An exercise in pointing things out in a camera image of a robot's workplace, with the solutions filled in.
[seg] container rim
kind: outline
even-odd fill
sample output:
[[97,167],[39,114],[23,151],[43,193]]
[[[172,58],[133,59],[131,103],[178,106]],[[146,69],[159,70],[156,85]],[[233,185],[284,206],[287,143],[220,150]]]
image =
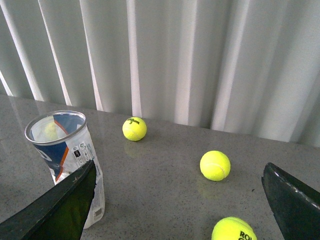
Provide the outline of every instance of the container rim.
[[[30,136],[31,128],[33,127],[33,125],[36,124],[37,122],[39,122],[40,120],[44,119],[44,118],[55,116],[55,115],[78,116],[78,117],[84,119],[84,122],[83,122],[83,124],[81,124],[81,126],[77,130],[73,131],[72,133],[70,133],[67,136],[64,136],[62,138],[58,138],[58,139],[53,140],[53,141],[35,141],[35,140],[33,140],[31,138],[31,136]],[[81,112],[72,111],[72,110],[51,111],[51,112],[48,112],[46,114],[40,115],[40,116],[36,117],[35,119],[33,119],[31,122],[29,122],[28,125],[25,127],[24,135],[25,135],[26,139],[28,139],[28,141],[30,141],[33,144],[40,145],[40,146],[51,146],[51,145],[55,145],[55,144],[59,144],[59,143],[65,142],[70,137],[72,137],[72,136],[76,135],[77,133],[79,133],[86,125],[87,125],[86,116]]]

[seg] can label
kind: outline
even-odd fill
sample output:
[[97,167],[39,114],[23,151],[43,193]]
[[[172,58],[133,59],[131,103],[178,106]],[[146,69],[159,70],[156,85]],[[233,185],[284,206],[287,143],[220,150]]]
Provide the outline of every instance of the can label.
[[81,117],[81,113],[59,112],[45,116],[28,129],[27,136],[34,140],[32,144],[48,165],[55,185],[87,161],[94,161],[96,186],[84,228],[99,221],[105,212],[103,174],[86,121]]

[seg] speckled surface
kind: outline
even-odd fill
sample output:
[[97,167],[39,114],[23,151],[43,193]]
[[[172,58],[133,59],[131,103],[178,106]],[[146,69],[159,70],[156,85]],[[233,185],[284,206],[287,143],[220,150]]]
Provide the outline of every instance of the speckled surface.
[[[122,134],[129,117],[0,95],[0,222],[53,187],[45,162],[25,139],[35,117],[56,110],[84,113],[103,171],[106,213],[82,240],[210,240],[224,217],[247,221],[259,240],[283,240],[261,177],[268,162],[320,191],[320,149],[198,127],[144,119],[144,139]],[[205,179],[204,153],[224,152],[231,172]]]

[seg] tennis ball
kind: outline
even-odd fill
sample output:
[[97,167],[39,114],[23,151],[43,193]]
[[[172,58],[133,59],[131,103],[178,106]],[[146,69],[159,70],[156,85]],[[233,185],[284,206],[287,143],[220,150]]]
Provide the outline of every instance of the tennis ball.
[[54,121],[49,122],[44,128],[46,141],[54,141],[58,139],[57,125]]
[[122,126],[123,135],[130,141],[139,141],[147,133],[147,125],[139,117],[128,118]]
[[200,160],[202,174],[209,180],[221,181],[230,173],[229,158],[220,151],[208,151]]
[[211,240],[257,240],[257,236],[248,223],[230,216],[217,222]]

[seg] blue label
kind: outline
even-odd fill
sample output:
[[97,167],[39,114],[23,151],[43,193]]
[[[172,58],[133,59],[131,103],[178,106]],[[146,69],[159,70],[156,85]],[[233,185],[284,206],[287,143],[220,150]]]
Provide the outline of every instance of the blue label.
[[54,171],[55,181],[58,181],[61,173],[63,172],[63,164],[69,151],[66,142],[61,142],[51,146],[33,145],[41,154],[49,168]]
[[84,123],[84,120],[81,117],[70,116],[67,114],[54,115],[53,119],[67,135],[75,132],[77,130],[77,126]]

